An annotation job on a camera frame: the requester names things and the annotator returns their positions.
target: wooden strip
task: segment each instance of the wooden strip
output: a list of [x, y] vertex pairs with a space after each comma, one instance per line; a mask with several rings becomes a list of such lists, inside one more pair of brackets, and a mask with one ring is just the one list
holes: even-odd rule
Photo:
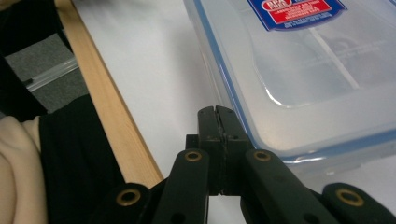
[[126, 182], [153, 187], [163, 176], [71, 0], [56, 5], [81, 73]]

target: clamp jaw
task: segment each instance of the clamp jaw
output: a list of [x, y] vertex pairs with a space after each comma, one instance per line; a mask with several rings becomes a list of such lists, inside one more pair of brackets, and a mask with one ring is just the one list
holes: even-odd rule
[[274, 153], [254, 149], [235, 113], [212, 106], [198, 112], [198, 134], [186, 137], [171, 174], [152, 189], [125, 184], [113, 189], [93, 224], [203, 224], [209, 195], [241, 196], [248, 224], [396, 223], [368, 194], [337, 183], [322, 194], [307, 189]]

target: plastic food container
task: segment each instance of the plastic food container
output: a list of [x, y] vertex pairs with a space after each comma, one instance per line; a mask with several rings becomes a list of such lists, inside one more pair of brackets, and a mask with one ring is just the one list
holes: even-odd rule
[[327, 173], [396, 153], [394, 0], [185, 5], [217, 95], [256, 148]]

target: container label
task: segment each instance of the container label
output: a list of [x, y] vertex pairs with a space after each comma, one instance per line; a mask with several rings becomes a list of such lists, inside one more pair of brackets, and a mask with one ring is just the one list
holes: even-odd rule
[[338, 0], [248, 0], [265, 29], [292, 30], [334, 18], [347, 8]]

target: white table surface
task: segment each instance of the white table surface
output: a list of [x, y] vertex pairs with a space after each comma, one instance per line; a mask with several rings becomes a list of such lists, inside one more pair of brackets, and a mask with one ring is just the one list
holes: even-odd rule
[[[199, 109], [217, 105], [182, 0], [74, 0], [104, 63], [164, 176]], [[302, 179], [321, 191], [346, 182], [396, 214], [396, 157], [360, 169]], [[244, 223], [237, 197], [211, 197], [208, 223]]]

